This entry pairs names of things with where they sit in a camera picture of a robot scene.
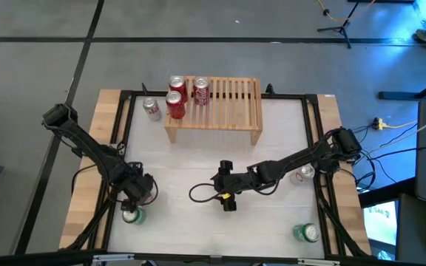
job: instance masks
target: wooden slatted rack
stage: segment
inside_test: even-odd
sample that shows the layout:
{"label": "wooden slatted rack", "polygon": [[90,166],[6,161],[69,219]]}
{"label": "wooden slatted rack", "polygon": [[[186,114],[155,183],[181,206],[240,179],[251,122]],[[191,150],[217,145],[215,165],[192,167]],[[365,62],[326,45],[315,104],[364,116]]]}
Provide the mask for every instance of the wooden slatted rack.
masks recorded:
{"label": "wooden slatted rack", "polygon": [[251,144],[257,143],[263,132],[259,79],[208,77],[209,104],[198,106],[193,95],[195,77],[183,78],[189,94],[186,114],[182,119],[174,119],[166,112],[165,128],[171,143],[175,142],[177,129],[249,131]]}

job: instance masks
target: red soda can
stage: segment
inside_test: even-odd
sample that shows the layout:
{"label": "red soda can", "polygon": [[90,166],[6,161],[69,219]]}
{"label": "red soda can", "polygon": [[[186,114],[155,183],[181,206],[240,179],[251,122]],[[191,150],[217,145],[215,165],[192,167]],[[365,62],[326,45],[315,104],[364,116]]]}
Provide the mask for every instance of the red soda can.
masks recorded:
{"label": "red soda can", "polygon": [[174,119],[182,119],[186,111],[182,101],[182,95],[179,92],[170,91],[167,93],[166,103],[170,116]]}
{"label": "red soda can", "polygon": [[195,103],[205,106],[210,100],[210,83],[205,77],[195,78],[193,82],[193,92],[195,95]]}
{"label": "red soda can", "polygon": [[186,103],[189,100],[189,94],[186,91],[185,80],[182,76],[172,76],[169,82],[170,90],[179,92],[182,95],[182,101]]}

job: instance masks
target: white can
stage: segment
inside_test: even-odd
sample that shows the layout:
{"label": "white can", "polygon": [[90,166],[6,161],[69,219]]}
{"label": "white can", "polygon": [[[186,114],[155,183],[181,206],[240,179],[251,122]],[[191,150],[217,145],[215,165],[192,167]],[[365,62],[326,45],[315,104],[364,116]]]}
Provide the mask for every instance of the white can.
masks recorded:
{"label": "white can", "polygon": [[288,178],[294,185],[302,185],[312,180],[315,176],[315,169],[310,164],[304,165],[290,172]]}
{"label": "white can", "polygon": [[157,121],[162,117],[162,112],[160,111],[159,104],[154,98],[147,97],[142,103],[142,107],[147,113],[147,116],[152,121]]}

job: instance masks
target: coca-cola can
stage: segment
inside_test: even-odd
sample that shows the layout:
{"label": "coca-cola can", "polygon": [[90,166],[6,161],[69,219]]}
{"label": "coca-cola can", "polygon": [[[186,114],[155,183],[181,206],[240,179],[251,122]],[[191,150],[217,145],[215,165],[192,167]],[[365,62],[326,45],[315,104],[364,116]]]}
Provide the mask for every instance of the coca-cola can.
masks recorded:
{"label": "coca-cola can", "polygon": [[142,107],[146,111],[147,116],[150,120],[157,121],[162,117],[162,112],[160,111],[159,104],[154,98],[145,98],[142,102]]}
{"label": "coca-cola can", "polygon": [[169,109],[170,117],[174,119],[182,119],[185,115],[185,105],[182,101],[182,95],[179,92],[171,91],[166,96],[167,108]]}
{"label": "coca-cola can", "polygon": [[182,95],[182,101],[186,103],[189,100],[189,94],[186,90],[186,83],[182,76],[172,76],[169,82],[169,88],[172,91],[179,92]]}
{"label": "coca-cola can", "polygon": [[210,100],[210,83],[205,77],[195,78],[193,82],[193,92],[195,95],[195,103],[205,106]]}

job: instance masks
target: gray floor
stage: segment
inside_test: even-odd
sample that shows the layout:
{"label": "gray floor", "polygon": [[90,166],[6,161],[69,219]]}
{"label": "gray floor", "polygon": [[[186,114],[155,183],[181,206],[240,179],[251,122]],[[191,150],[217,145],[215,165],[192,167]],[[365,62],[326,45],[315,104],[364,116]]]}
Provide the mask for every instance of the gray floor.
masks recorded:
{"label": "gray floor", "polygon": [[[352,8],[345,0],[324,2],[336,17]],[[95,6],[95,1],[80,0],[0,0],[0,36],[84,37]],[[426,16],[426,9],[417,11],[408,4],[374,4],[351,22],[349,35],[410,39]],[[336,35],[315,29],[337,24],[308,0],[118,0],[106,1],[95,36],[328,38]],[[41,116],[64,100],[81,47],[0,43],[0,164],[6,167],[0,174],[0,255],[10,252],[50,139]],[[277,92],[335,94],[344,126],[367,125],[374,117],[392,125],[415,120],[417,104],[377,100],[376,93],[425,88],[426,46],[354,44],[348,50],[344,44],[92,44],[74,102],[80,124],[88,129],[99,89],[140,89],[144,82],[148,89],[165,90],[166,78],[174,73],[251,76],[260,78],[263,88],[272,83]],[[369,131],[363,147],[372,149],[400,132]],[[411,137],[392,149],[413,146]],[[29,252],[57,249],[78,164],[61,147]],[[412,153],[383,158],[382,164],[396,180],[414,175]],[[363,163],[354,172],[362,176],[369,170]],[[391,182],[378,168],[374,186]]]}

